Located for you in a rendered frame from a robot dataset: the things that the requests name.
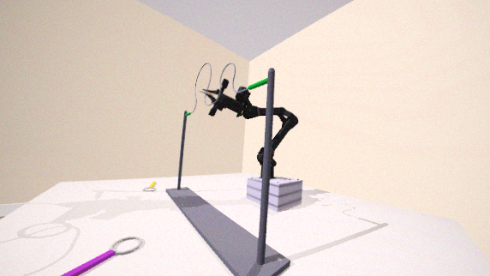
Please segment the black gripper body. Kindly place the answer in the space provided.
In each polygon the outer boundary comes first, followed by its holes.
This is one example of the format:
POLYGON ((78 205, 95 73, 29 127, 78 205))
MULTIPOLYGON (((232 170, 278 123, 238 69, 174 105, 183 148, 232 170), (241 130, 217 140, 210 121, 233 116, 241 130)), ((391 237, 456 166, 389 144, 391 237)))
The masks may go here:
MULTIPOLYGON (((231 98, 230 96, 228 96, 228 95, 226 95, 226 94, 223 93, 223 91, 228 87, 228 84, 229 84, 229 81, 224 78, 223 81, 222 81, 222 84, 221 84, 222 87, 221 87, 221 92, 220 93, 223 94, 223 95, 225 95, 229 99, 229 100, 227 100, 227 103, 226 103, 226 106, 227 106, 226 108, 229 109, 231 107, 234 99, 231 98)), ((215 108, 215 106, 216 106, 216 103, 213 104, 213 107, 209 111, 208 115, 210 115, 212 117, 215 115, 215 113, 217 111, 217 108, 215 108)))

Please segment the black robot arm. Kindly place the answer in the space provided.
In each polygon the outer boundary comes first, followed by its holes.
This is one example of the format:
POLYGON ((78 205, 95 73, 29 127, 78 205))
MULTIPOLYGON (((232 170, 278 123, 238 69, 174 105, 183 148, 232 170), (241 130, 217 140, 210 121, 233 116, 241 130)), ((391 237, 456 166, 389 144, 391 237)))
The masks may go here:
MULTIPOLYGON (((243 116, 246 119, 265 116, 266 115, 266 107, 261 108, 255 105, 252 105, 250 100, 248 99, 251 92, 249 90, 245 90, 240 93, 236 93, 236 99, 234 99, 230 110, 237 113, 236 117, 243 116), (247 106, 247 107, 246 107, 247 106)), ((225 95, 220 94, 218 100, 215 102, 215 108, 220 111, 223 108, 226 109, 226 103, 229 100, 225 95)), ((278 131, 278 133, 272 139, 272 160, 271 160, 271 179, 276 179, 274 177, 274 167, 276 167, 277 162, 273 159, 275 150, 284 139, 284 137, 288 134, 288 132, 293 129, 298 124, 298 118, 291 111, 286 110, 284 107, 274 107, 273 116, 278 115, 282 123, 282 128, 278 131), (286 117, 285 117, 286 116, 286 117)), ((263 165, 263 156, 264 156, 264 147, 262 147, 259 152, 257 152, 257 160, 260 162, 260 165, 263 165)))

